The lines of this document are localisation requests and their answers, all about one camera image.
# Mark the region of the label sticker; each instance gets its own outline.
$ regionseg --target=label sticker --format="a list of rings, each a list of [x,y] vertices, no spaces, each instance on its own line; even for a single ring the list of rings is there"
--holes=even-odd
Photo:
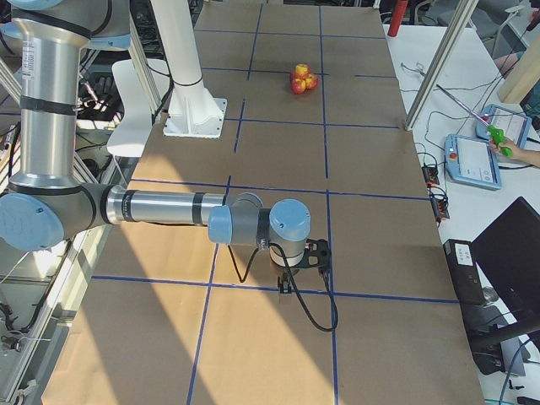
[[[31,80],[35,76],[35,59],[37,48],[31,40],[23,42],[23,80]]]
[[[457,264],[462,264],[465,266],[473,265],[473,258],[471,257],[471,251],[469,249],[469,246],[467,245],[456,243],[456,257],[457,257]]]

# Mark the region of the tablet screen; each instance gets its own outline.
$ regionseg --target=tablet screen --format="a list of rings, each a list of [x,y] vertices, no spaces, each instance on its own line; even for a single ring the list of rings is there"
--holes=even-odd
[[[486,143],[458,138],[457,154],[460,174],[463,177],[495,183],[491,153]]]
[[[527,119],[523,116],[501,110],[500,108],[495,108],[493,114],[494,116],[491,117],[490,122],[491,125],[495,128],[502,129],[508,139],[513,143],[518,143]]]

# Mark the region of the computer screen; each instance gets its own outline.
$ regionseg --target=computer screen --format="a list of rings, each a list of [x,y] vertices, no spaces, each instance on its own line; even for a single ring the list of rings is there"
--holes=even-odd
[[[514,317],[540,314],[540,215],[517,198],[472,243],[483,273]],[[540,349],[540,332],[530,333]]]

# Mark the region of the apple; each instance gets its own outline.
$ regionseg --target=apple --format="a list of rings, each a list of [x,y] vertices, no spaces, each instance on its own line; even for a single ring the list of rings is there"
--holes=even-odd
[[[296,95],[301,95],[305,92],[305,80],[302,78],[293,78],[290,82],[290,88]]]
[[[318,84],[319,78],[313,73],[308,74],[307,78],[305,78],[305,87],[309,90],[314,89]]]
[[[305,63],[299,63],[294,67],[295,78],[307,78],[307,75],[311,73],[310,67]]]

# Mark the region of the black box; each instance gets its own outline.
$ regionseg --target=black box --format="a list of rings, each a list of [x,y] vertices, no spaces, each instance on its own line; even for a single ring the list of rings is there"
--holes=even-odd
[[[471,242],[466,240],[447,240],[444,244],[446,261],[459,302],[483,305],[485,298],[482,284],[470,247]]]

